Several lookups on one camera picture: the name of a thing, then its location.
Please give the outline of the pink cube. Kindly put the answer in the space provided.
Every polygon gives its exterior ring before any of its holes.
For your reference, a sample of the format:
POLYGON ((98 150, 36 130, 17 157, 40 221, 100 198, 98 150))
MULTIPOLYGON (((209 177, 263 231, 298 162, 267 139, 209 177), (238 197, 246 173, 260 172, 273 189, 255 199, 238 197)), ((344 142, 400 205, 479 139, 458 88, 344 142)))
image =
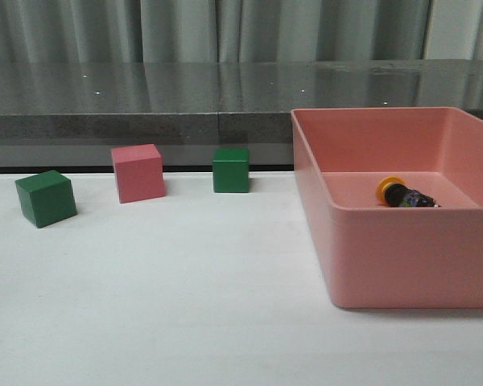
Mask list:
POLYGON ((164 197, 163 159, 154 144, 111 150, 120 203, 164 197))

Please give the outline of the right green cube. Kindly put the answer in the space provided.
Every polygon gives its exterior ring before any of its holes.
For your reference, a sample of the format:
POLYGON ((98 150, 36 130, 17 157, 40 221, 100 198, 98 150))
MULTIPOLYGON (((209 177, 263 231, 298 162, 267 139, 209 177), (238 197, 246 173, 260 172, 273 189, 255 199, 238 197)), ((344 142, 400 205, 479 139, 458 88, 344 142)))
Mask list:
POLYGON ((213 191, 215 193, 249 192, 248 149, 220 148, 213 156, 213 191))

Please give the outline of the yellow push button switch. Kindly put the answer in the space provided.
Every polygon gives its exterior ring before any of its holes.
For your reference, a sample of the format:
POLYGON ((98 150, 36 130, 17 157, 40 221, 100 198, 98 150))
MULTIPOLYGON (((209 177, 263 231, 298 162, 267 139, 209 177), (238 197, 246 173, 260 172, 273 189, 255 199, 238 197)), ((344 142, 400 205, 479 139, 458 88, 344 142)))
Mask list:
POLYGON ((406 186, 398 176, 387 176, 376 188, 377 199, 389 207, 440 207, 428 195, 406 186))

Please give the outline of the green cube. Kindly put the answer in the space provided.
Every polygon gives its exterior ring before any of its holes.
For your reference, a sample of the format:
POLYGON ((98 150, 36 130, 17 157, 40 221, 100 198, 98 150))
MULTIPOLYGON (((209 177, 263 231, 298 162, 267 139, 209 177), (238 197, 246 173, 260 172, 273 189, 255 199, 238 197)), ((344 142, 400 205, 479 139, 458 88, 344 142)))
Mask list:
POLYGON ((77 214, 71 180, 48 170, 14 182, 24 217, 43 228, 77 214))
POLYGON ((249 192, 248 149, 220 148, 213 156, 213 191, 215 193, 249 192))

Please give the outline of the grey curtain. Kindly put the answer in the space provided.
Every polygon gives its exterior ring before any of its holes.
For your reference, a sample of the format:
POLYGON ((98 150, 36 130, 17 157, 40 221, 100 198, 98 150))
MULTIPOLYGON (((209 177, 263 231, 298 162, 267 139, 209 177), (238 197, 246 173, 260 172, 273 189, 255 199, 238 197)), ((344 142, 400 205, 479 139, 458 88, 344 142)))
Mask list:
POLYGON ((0 1, 0 63, 483 60, 483 1, 0 1))

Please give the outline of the left green cube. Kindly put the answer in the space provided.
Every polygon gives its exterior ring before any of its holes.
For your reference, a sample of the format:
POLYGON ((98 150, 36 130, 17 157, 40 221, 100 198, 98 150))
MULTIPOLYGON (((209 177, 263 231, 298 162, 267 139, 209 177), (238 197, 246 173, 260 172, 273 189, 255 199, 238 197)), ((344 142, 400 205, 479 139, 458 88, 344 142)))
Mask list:
POLYGON ((48 170, 14 182, 24 217, 43 228, 77 214, 71 180, 48 170))

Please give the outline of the pink plastic bin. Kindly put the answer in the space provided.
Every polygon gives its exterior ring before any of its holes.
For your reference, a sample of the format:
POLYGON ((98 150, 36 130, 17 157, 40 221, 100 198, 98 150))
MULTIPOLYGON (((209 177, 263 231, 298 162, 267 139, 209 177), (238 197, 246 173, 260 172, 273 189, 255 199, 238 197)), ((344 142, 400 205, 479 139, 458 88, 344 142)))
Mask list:
POLYGON ((483 121, 460 109, 294 109, 295 177, 332 302, 483 308, 483 121), (398 176, 440 207, 389 207, 398 176))

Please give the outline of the grey stone counter slab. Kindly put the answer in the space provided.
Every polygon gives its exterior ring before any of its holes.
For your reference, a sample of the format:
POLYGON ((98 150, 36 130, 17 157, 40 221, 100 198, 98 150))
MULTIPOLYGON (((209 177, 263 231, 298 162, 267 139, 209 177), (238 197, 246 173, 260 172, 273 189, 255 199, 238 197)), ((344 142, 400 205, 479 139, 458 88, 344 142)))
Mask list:
POLYGON ((0 169, 106 169, 112 148, 144 143, 170 170, 220 146, 288 168, 293 109, 414 106, 483 119, 483 60, 0 64, 0 169))

